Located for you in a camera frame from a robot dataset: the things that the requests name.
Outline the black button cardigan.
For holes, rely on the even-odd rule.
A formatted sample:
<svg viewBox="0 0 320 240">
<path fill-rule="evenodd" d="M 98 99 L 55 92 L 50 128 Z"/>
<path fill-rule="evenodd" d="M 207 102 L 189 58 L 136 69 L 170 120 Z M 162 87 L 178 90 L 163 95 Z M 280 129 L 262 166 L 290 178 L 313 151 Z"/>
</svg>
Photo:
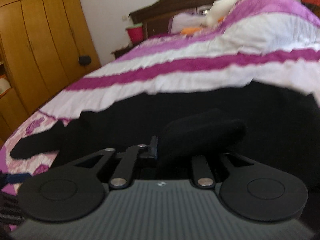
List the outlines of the black button cardigan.
<svg viewBox="0 0 320 240">
<path fill-rule="evenodd" d="M 186 178 L 195 158 L 217 179 L 227 176 L 224 153 L 290 173 L 308 188 L 302 219 L 319 228 L 319 106 L 312 94 L 252 81 L 208 92 L 138 94 L 100 112 L 20 139 L 10 151 L 29 159 L 57 151 L 60 166 L 105 148 L 124 151 L 158 138 L 157 160 L 143 162 L 144 179 Z"/>
</svg>

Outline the red plastic bucket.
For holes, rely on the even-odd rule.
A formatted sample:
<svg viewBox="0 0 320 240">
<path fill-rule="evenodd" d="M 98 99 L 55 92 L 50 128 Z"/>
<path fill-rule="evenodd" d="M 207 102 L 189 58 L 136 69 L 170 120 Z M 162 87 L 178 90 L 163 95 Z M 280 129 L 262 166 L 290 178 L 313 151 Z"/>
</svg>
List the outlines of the red plastic bucket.
<svg viewBox="0 0 320 240">
<path fill-rule="evenodd" d="M 139 44 L 144 40 L 142 23 L 138 23 L 138 24 L 127 27 L 126 32 L 132 44 Z"/>
</svg>

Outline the wooden wardrobe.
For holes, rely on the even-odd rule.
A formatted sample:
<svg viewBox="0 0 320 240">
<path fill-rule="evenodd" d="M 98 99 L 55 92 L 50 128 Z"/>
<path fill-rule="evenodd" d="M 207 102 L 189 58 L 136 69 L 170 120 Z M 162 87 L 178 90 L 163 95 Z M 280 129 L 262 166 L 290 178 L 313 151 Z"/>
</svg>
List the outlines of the wooden wardrobe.
<svg viewBox="0 0 320 240">
<path fill-rule="evenodd" d="M 88 55 L 92 63 L 78 63 Z M 80 0 L 1 0 L 1 142 L 54 97 L 101 66 Z"/>
</svg>

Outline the white plush toy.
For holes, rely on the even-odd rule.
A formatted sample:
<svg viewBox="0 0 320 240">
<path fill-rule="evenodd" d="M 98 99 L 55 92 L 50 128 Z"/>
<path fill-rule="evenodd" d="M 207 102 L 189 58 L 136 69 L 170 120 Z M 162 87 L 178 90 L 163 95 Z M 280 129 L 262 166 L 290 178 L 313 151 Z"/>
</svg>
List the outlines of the white plush toy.
<svg viewBox="0 0 320 240">
<path fill-rule="evenodd" d="M 214 27 L 219 23 L 219 20 L 225 18 L 232 7 L 240 0 L 216 0 L 209 12 L 205 15 L 204 20 L 201 22 L 203 27 Z"/>
</svg>

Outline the lilac pillow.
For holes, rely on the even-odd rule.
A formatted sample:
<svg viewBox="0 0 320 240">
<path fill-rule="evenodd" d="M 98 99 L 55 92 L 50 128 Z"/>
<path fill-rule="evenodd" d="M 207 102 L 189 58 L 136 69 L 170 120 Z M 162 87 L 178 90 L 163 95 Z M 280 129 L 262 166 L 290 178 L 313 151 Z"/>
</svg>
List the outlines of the lilac pillow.
<svg viewBox="0 0 320 240">
<path fill-rule="evenodd" d="M 168 33 L 180 33 L 184 28 L 201 27 L 205 25 L 206 17 L 204 15 L 179 13 L 169 20 Z"/>
</svg>

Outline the pink floral bed quilt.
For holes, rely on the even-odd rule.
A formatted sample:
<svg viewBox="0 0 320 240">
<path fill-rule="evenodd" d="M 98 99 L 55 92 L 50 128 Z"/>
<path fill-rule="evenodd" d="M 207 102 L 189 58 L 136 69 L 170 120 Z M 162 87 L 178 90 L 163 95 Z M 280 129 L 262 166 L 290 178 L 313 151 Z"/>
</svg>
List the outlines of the pink floral bed quilt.
<svg viewBox="0 0 320 240">
<path fill-rule="evenodd" d="M 1 148 L 1 170 L 34 172 L 52 166 L 57 152 L 13 159 L 24 137 L 69 127 L 84 114 L 108 109 L 121 117 L 143 115 L 125 102 L 136 95 L 191 96 L 252 81 L 311 94 L 319 100 L 319 18 L 296 0 L 235 0 L 224 20 L 190 36 L 154 36 L 127 54 L 85 75 L 28 118 Z"/>
</svg>

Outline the dark wooden headboard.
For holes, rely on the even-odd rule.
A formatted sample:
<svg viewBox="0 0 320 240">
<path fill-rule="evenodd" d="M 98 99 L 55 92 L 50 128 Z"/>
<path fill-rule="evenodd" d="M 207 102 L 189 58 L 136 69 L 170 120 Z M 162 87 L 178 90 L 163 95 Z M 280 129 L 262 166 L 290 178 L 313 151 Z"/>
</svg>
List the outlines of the dark wooden headboard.
<svg viewBox="0 0 320 240">
<path fill-rule="evenodd" d="M 167 34 L 170 19 L 181 12 L 212 5 L 216 0 L 158 0 L 129 14 L 134 24 L 143 25 L 144 38 Z"/>
</svg>

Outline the orange cloth item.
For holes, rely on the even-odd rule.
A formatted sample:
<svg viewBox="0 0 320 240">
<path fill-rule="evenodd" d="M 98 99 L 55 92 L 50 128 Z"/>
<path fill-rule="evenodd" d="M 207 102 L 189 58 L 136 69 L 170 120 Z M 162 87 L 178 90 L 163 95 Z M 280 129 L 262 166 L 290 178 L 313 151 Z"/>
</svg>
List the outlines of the orange cloth item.
<svg viewBox="0 0 320 240">
<path fill-rule="evenodd" d="M 181 35 L 194 35 L 196 32 L 201 31 L 202 27 L 187 27 L 183 28 L 180 32 Z"/>
</svg>

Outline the small black hanging pouch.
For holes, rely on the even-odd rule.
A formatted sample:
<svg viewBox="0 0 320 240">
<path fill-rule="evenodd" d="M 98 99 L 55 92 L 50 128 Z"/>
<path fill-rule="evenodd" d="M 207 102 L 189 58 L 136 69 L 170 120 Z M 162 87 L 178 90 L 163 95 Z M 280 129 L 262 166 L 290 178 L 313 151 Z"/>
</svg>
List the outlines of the small black hanging pouch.
<svg viewBox="0 0 320 240">
<path fill-rule="evenodd" d="M 87 66 L 87 65 L 90 65 L 90 64 L 92 63 L 92 60 L 91 60 L 91 57 L 90 57 L 90 56 L 84 55 L 84 56 L 80 56 L 80 57 L 78 58 L 78 63 L 79 63 L 81 66 L 85 67 L 85 66 Z"/>
</svg>

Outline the dark wooden nightstand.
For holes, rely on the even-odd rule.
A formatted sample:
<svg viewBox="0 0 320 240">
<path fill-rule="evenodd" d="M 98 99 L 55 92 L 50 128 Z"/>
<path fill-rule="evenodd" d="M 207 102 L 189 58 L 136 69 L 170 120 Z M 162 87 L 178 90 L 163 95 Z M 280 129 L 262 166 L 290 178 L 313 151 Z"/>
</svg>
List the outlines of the dark wooden nightstand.
<svg viewBox="0 0 320 240">
<path fill-rule="evenodd" d="M 126 53 L 128 53 L 133 48 L 133 45 L 127 45 L 125 47 L 119 48 L 114 50 L 111 54 L 114 56 L 115 59 L 122 57 Z"/>
</svg>

